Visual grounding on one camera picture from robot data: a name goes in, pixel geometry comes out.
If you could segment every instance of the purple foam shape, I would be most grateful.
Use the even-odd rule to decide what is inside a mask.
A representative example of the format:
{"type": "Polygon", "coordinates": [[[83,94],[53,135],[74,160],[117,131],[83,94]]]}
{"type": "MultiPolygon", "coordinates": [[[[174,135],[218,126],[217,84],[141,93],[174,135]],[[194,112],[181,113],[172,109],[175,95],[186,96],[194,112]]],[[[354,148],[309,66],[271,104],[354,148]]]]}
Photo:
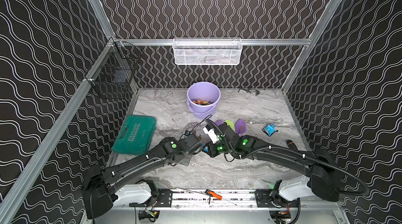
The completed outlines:
{"type": "Polygon", "coordinates": [[[243,134],[246,132],[246,123],[242,118],[240,118],[236,124],[234,124],[234,129],[236,130],[236,133],[238,134],[243,134]]]}
{"type": "Polygon", "coordinates": [[[220,125],[222,125],[224,122],[222,121],[222,120],[217,120],[216,122],[215,122],[215,124],[217,125],[217,126],[220,126],[220,125]]]}

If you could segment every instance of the aluminum frame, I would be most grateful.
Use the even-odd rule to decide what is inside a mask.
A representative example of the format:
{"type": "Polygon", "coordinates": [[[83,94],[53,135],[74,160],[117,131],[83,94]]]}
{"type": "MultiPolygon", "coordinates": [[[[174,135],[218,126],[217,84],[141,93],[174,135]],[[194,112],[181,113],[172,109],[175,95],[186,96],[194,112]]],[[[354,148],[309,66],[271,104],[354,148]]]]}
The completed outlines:
{"type": "MultiPolygon", "coordinates": [[[[104,47],[103,51],[98,56],[98,59],[95,61],[86,75],[88,79],[93,78],[96,70],[102,64],[102,61],[112,47],[113,41],[109,40],[108,44],[104,47]]],[[[43,138],[32,158],[24,167],[23,171],[17,178],[17,181],[6,194],[3,202],[0,205],[0,223],[11,223],[18,209],[21,207],[25,197],[31,190],[31,187],[35,183],[50,155],[53,153],[91,88],[92,86],[86,79],[84,79],[78,86],[77,90],[68,101],[66,107],[64,107],[63,111],[50,128],[48,134],[46,134],[46,136],[43,138]]]]}
{"type": "MultiPolygon", "coordinates": [[[[310,39],[241,39],[243,46],[310,45],[310,39]]],[[[173,39],[119,39],[135,46],[173,46],[173,39]]]]}
{"type": "Polygon", "coordinates": [[[116,35],[110,25],[110,21],[106,16],[106,13],[103,9],[102,2],[100,0],[88,0],[94,10],[95,16],[97,17],[100,26],[102,27],[103,33],[105,36],[116,38],[116,35]]]}
{"type": "Polygon", "coordinates": [[[311,43],[307,47],[303,47],[302,51],[300,52],[299,57],[296,60],[293,68],[291,69],[289,75],[287,76],[282,90],[287,93],[292,86],[293,81],[296,79],[299,71],[304,65],[304,62],[307,60],[308,56],[310,55],[311,51],[317,44],[317,41],[321,37],[322,33],[324,33],[325,28],[327,27],[329,21],[335,14],[336,9],[338,8],[340,2],[342,0],[330,0],[328,5],[325,7],[324,12],[322,13],[319,21],[317,22],[316,27],[314,28],[313,32],[310,35],[311,43]]]}

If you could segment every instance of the bucket handle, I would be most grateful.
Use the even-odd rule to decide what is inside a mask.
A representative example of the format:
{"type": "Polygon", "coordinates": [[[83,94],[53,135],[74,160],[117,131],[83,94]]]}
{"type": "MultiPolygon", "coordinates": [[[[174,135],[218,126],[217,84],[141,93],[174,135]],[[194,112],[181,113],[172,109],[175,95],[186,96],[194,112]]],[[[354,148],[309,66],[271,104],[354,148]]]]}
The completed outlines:
{"type": "Polygon", "coordinates": [[[210,111],[216,106],[216,104],[213,105],[213,106],[211,106],[211,108],[210,108],[208,111],[203,112],[203,113],[195,112],[195,111],[193,110],[193,108],[191,108],[191,106],[190,106],[190,101],[189,101],[188,99],[187,99],[187,106],[188,106],[188,108],[190,109],[190,111],[191,111],[192,113],[194,113],[194,114],[207,114],[208,112],[210,112],[210,111]]]}

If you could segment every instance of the black patterned wall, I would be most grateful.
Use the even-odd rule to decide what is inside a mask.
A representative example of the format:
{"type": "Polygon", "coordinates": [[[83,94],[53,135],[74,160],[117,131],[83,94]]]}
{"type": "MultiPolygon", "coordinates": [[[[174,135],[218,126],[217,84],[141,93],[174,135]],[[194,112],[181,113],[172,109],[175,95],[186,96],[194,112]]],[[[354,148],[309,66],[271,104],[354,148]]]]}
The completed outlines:
{"type": "MultiPolygon", "coordinates": [[[[123,44],[123,54],[134,57],[133,47],[123,44]]],[[[302,46],[247,46],[238,65],[176,65],[172,47],[152,46],[134,67],[140,87],[189,87],[207,81],[222,88],[281,88],[302,46]]]]}
{"type": "Polygon", "coordinates": [[[101,0],[118,38],[308,38],[329,0],[101,0]]]}
{"type": "Polygon", "coordinates": [[[13,223],[80,223],[85,171],[106,165],[130,97],[114,101],[100,99],[93,90],[88,93],[13,223]]]}
{"type": "Polygon", "coordinates": [[[0,0],[0,201],[106,41],[88,0],[0,0]]]}
{"type": "Polygon", "coordinates": [[[343,0],[288,93],[310,147],[371,187],[341,200],[352,224],[402,223],[401,38],[402,0],[343,0]]]}

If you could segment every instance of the gray marble tabletop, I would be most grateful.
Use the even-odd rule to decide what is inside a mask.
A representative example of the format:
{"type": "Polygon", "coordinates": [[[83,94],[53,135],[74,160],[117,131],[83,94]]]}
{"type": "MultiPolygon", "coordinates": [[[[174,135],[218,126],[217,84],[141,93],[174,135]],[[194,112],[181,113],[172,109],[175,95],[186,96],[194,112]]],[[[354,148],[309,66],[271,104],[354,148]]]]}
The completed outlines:
{"type": "MultiPolygon", "coordinates": [[[[173,136],[178,139],[185,130],[191,130],[200,121],[188,110],[186,92],[185,89],[140,90],[133,114],[156,118],[151,148],[164,137],[173,136]]],[[[246,122],[247,135],[280,146],[286,146],[285,141],[291,139],[299,150],[305,150],[279,90],[260,90],[258,96],[245,91],[221,90],[221,99],[211,119],[236,122],[239,118],[246,122]],[[271,137],[262,132],[270,121],[274,122],[279,130],[271,137]]],[[[201,135],[203,141],[206,141],[209,138],[202,131],[204,125],[198,128],[197,135],[201,135]]],[[[131,155],[119,154],[116,164],[131,158],[131,155]]],[[[206,153],[200,152],[191,158],[189,166],[165,166],[143,177],[152,179],[159,188],[265,189],[271,188],[279,179],[297,176],[300,174],[289,168],[266,161],[246,159],[227,162],[223,155],[210,158],[206,153]]]]}

